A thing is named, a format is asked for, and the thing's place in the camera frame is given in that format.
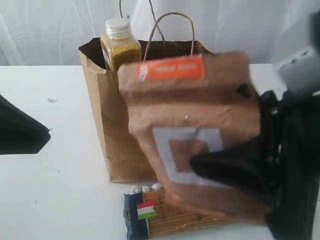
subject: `white jar lid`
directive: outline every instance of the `white jar lid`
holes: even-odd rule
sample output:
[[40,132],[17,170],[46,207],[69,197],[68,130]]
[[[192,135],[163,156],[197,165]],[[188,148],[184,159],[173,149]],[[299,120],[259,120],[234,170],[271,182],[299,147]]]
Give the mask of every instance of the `white jar lid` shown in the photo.
[[131,34],[130,22],[125,18],[111,18],[105,22],[105,33],[114,38],[127,37]]

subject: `brown paper bag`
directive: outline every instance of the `brown paper bag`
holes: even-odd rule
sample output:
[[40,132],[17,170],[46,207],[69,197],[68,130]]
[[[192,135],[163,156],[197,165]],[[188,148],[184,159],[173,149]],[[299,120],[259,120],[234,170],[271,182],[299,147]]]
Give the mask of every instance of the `brown paper bag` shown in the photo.
[[[246,55],[180,57],[122,66],[119,89],[136,137],[166,200],[196,212],[262,223],[268,207],[219,182],[198,177],[191,156],[220,151],[260,132]],[[237,89],[246,84],[248,95]]]
[[[146,41],[140,41],[142,51]],[[148,59],[163,56],[177,57],[190,54],[191,41],[153,41]],[[195,42],[195,52],[207,50]],[[119,93],[117,73],[106,70],[99,38],[79,47],[79,54],[88,88],[90,103],[106,160],[111,182],[155,180],[156,175],[136,139],[128,130],[128,110]]]

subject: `orange label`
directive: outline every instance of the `orange label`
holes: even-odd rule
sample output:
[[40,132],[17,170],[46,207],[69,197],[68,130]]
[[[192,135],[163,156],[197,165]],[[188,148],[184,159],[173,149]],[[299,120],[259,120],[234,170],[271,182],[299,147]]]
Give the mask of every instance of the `orange label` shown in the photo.
[[141,81],[199,79],[205,75],[205,64],[202,56],[183,56],[150,60],[138,64],[137,75]]

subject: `pasta package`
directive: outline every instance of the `pasta package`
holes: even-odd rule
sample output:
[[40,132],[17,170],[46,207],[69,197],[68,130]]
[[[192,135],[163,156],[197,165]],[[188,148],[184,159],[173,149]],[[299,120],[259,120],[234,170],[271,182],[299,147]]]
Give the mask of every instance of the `pasta package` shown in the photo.
[[168,205],[164,198],[164,190],[124,196],[128,240],[151,239],[235,222]]
[[248,141],[260,132],[248,57],[241,52],[165,58],[120,68],[129,131],[166,190],[167,203],[215,217],[264,223],[269,207],[196,175],[190,157]]

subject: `small bottle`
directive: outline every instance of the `small bottle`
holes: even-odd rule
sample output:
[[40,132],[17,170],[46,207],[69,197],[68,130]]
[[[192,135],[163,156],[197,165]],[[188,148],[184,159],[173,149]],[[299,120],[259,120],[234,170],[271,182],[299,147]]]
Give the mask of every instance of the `small bottle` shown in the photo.
[[122,64],[142,61],[141,45],[131,33],[128,19],[107,20],[100,41],[107,69],[118,71]]

